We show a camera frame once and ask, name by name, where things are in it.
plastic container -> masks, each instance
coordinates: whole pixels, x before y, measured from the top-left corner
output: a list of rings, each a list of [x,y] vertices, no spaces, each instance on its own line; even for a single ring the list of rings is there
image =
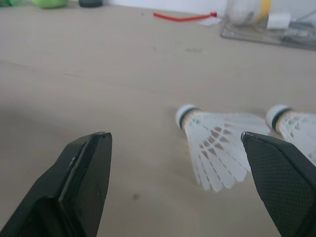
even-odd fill
[[[316,24],[269,0],[230,0],[221,37],[316,50]]]

white wall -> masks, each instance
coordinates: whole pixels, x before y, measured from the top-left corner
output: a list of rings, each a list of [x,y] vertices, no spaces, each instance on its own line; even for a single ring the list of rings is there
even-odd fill
[[[111,4],[143,7],[160,10],[180,11],[193,14],[207,14],[220,11],[227,0],[109,0]],[[315,0],[274,0],[280,10],[289,11],[293,17],[300,17],[316,9]]]

shuttlecock cork base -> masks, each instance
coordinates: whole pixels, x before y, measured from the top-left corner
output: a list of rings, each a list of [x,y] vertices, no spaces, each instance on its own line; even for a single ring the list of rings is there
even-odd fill
[[[267,112],[266,121],[270,128],[274,131],[280,133],[280,130],[277,128],[278,122],[281,118],[288,112],[292,111],[293,109],[288,105],[275,105],[270,108]]]
[[[192,111],[199,110],[199,108],[195,105],[187,104],[181,106],[176,113],[176,123],[179,128],[183,130],[183,124],[185,121],[185,117],[188,116]]]

green band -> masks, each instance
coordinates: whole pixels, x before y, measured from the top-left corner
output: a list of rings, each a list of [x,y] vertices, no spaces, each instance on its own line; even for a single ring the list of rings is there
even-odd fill
[[[277,113],[277,115],[273,118],[272,120],[272,129],[274,131],[277,131],[277,121],[280,119],[280,117],[282,117],[282,115],[284,115],[284,113],[293,110],[292,108],[286,108],[284,110],[281,110],[279,113]]]
[[[185,111],[185,112],[182,114],[181,118],[179,119],[179,125],[180,125],[180,128],[181,128],[182,130],[183,130],[183,127],[182,127],[183,119],[188,115],[188,113],[190,113],[190,112],[193,111],[193,110],[198,110],[198,108],[191,108],[191,109]]]

white paper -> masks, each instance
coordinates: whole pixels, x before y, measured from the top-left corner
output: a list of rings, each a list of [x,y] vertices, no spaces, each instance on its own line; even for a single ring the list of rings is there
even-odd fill
[[[218,23],[220,23],[222,21],[221,18],[218,17],[208,17],[206,19],[203,19],[201,21],[198,21],[197,23],[199,25],[205,26],[205,27],[212,27],[214,25],[217,25]]]

